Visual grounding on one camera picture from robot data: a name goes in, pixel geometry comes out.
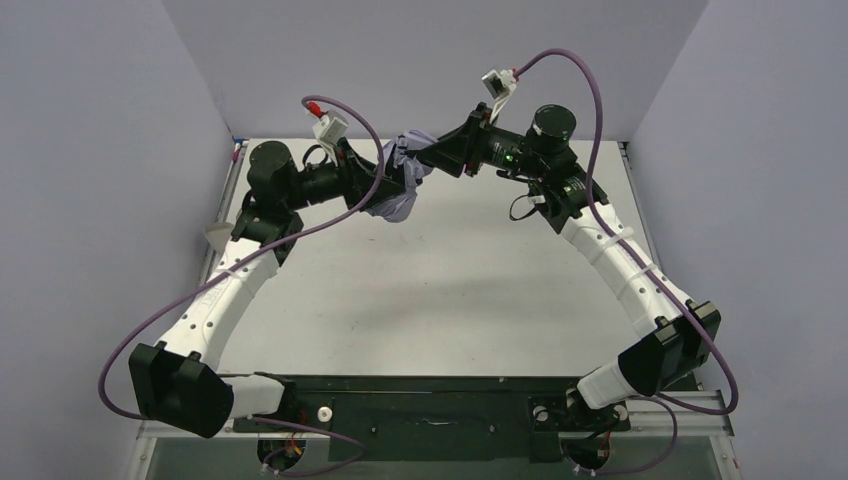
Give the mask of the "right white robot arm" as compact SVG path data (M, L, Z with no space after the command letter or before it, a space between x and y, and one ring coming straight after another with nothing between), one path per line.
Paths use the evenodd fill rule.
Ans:
M454 177L482 165L523 182L551 228L598 272L638 337L614 360L582 377L572 398L599 410L635 395L654 396L703 365L721 318L709 302L696 304L645 259L597 184L588 184L569 145L577 125L567 108L548 104L525 134L498 128L485 103L465 123L418 148L415 158Z

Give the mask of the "pink zippered umbrella case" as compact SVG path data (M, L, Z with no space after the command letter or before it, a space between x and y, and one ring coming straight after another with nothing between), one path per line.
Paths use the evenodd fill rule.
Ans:
M234 225L229 222L214 222L204 226L202 234L211 248L222 255L231 239L233 229Z

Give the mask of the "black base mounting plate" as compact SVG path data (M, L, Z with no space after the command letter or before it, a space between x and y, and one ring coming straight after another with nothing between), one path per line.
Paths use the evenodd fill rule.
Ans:
M329 458L365 445L367 461L558 462L570 444L626 432L624 403L583 405L574 377L288 375L272 424L239 419L238 433L300 440L289 423L339 434Z

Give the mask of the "purple umbrella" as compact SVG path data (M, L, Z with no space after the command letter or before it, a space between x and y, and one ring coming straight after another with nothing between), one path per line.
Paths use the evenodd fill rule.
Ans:
M417 188L434 170L416 158L417 152L435 142L433 135L411 129L383 146L384 180L365 209L369 215L390 223L403 222L410 216L418 197Z

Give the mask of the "aluminium rail frame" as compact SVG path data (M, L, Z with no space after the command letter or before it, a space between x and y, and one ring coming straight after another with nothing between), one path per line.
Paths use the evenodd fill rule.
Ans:
M664 401L629 401L630 426L610 439L609 461L593 473L564 459L377 461L372 456L325 473L327 479L738 479L733 429L726 417L703 415ZM236 432L231 423L212 439L159 424L138 435L127 479L279 479L262 462L291 435Z

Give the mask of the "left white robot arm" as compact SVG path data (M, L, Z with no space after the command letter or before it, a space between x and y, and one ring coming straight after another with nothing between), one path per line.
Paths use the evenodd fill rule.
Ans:
M289 147L264 141L247 157L245 194L213 271L212 286L193 295L181 318L154 345L138 344L128 365L141 416L203 438L229 420L278 412L285 381L268 374L221 376L225 347L250 303L276 275L304 232L300 210L336 198L365 211L405 193L415 179L394 159L404 141L382 147L378 166L346 139L330 161L296 166Z

